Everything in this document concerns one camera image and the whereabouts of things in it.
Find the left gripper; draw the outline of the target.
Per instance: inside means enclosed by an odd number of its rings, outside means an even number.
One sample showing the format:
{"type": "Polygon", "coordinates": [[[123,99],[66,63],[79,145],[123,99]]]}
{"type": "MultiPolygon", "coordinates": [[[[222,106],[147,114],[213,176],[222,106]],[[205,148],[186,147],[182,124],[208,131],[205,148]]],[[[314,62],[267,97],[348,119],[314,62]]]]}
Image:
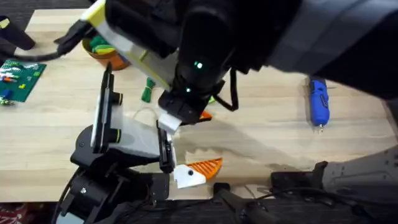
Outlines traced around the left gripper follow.
{"type": "Polygon", "coordinates": [[[218,173],[223,158],[175,166],[169,134],[175,134],[181,123],[162,113],[158,125],[149,126],[124,115],[121,108],[112,107],[106,114],[97,108],[93,124],[79,134],[70,160],[98,173],[157,163],[163,173],[173,172],[178,189],[205,184],[218,173]]]}

